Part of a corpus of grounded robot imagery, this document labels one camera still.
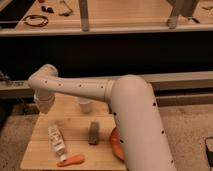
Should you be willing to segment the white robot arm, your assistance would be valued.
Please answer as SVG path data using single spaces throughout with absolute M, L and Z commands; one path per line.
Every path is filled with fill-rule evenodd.
M 55 93 L 109 104 L 128 171 L 177 171 L 152 86 L 142 77 L 113 79 L 60 78 L 45 64 L 28 78 L 42 112 L 53 104 Z

